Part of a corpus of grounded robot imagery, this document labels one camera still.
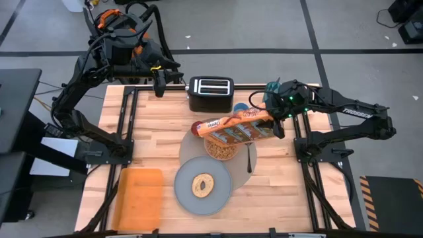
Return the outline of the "black desk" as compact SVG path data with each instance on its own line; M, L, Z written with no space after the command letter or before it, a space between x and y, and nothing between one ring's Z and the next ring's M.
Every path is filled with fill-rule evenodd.
M30 214L33 191L30 169L36 157L47 154L41 144L46 126L29 112L41 69L0 69L0 226ZM85 175L87 164L67 157L59 165Z

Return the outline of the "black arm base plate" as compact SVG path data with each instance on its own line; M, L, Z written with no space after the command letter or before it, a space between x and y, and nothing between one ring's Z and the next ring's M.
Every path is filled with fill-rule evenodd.
M306 138L295 138L294 139L295 153L297 160L300 163L312 163L312 162L341 162L349 155L354 153L353 149L340 149L335 144L329 144L320 153L312 154L306 152Z
M125 165L132 162L134 141L124 152L112 152L104 144L91 141L89 145L81 143L77 148L76 158L90 165Z

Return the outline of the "orange shop vacuum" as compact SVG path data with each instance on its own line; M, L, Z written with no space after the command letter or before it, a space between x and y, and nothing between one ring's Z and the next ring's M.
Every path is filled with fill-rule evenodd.
M91 32L90 55L96 67L116 77L150 77L155 62L142 60L142 50L151 20L141 20L132 13L108 9L87 25Z

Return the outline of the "black power adapter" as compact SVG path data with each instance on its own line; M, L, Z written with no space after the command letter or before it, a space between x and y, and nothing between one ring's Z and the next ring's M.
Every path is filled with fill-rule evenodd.
M51 137L63 138L63 139L68 138L68 135L62 129L58 128L57 126L51 123L47 123L46 126L44 127L44 130Z

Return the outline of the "blue plastic cup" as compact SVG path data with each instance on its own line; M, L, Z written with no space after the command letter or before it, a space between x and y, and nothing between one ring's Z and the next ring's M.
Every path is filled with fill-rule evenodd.
M237 103L234 107L233 107L233 114L238 114L241 115L244 111L248 110L249 106L245 103Z

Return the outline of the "white paper sheet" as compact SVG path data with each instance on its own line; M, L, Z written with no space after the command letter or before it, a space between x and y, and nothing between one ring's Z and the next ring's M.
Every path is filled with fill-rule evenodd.
M59 156L58 153L74 157L79 142L76 139L49 138L43 137L41 144L48 147L47 154L36 157L30 169L30 175L68 177L70 170L58 164L65 161L67 157Z

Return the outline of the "white bucket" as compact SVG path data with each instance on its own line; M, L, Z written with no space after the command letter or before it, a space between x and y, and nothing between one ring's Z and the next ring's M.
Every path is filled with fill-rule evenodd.
M84 9L83 0L61 0L65 8L71 13L82 13Z

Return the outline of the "black equipment box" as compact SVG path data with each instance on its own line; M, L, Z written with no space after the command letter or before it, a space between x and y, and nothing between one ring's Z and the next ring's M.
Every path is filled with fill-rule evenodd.
M423 44L423 0L394 0L388 12L405 44Z

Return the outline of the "black spoon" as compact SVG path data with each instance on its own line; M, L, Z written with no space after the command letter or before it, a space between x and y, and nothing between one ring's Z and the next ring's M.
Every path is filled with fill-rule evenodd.
M247 147L247 156L248 156L248 159L247 159L247 172L249 173L249 174L251 174L252 173L252 165L251 165L251 155L250 155L250 146L251 146L251 142L248 142L248 143L246 143L245 145L246 145L246 147Z

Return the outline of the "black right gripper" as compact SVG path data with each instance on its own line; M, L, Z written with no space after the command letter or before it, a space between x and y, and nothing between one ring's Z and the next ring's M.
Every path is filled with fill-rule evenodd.
M272 132L279 138L285 138L285 132L283 124L280 120L285 120L291 117L291 112L288 106L282 97L281 102L276 102L276 99L272 93L264 93L263 102L265 103L265 109L268 113L275 119L272 121Z

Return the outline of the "translucent orange plastic bin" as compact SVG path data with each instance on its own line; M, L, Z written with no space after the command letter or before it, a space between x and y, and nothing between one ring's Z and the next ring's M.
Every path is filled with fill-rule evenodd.
M160 169L123 169L118 184L112 229L153 231L159 228L163 183Z

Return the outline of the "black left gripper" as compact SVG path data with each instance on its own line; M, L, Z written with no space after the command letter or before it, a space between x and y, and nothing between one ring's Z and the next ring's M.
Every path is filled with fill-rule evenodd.
M154 41L146 41L144 43L144 62L151 67L159 67L162 69L170 69L167 71L167 83L180 83L183 73L178 71L180 64L166 56L159 44ZM156 97L163 97L166 89L166 80L164 71L155 71L153 90Z

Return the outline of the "grey round plate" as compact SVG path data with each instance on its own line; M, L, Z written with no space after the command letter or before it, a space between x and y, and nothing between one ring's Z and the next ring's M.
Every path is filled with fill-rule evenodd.
M229 160L222 161L227 167L232 178L232 188L236 190L242 187L251 177L254 172L257 160L257 150L255 144L250 146L252 173L247 172L247 147L244 144L237 146L237 154ZM192 158L199 156L210 156L205 148L203 138L197 138L191 131L185 133L179 149L179 162L183 165Z
M210 175L213 179L211 192L200 198L193 192L194 178ZM194 157L185 162L174 179L174 193L178 203L188 212L197 216L218 213L229 201L232 193L232 178L227 167L209 156Z

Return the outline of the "orange illustrated cereal box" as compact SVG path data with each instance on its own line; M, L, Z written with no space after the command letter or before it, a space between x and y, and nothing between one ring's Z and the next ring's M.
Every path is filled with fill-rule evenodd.
M273 117L265 110L249 108L241 115L232 114L203 122L198 130L201 138L222 147L272 138Z

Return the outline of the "black hazard-striped floor mat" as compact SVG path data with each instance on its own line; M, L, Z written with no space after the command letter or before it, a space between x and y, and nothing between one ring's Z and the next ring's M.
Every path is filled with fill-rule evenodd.
M370 231L423 238L423 182L361 176L360 188Z

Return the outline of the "black two-slot toaster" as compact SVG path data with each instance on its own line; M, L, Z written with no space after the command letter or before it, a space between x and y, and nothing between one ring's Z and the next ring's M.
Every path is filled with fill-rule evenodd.
M187 88L189 108L193 112L229 113L233 108L234 90L234 82L229 77L192 77Z

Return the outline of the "toasted bagel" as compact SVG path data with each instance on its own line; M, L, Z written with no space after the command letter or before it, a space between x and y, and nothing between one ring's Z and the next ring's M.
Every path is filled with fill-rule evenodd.
M214 188L214 179L208 173L197 175L192 181L192 193L197 198L205 198Z

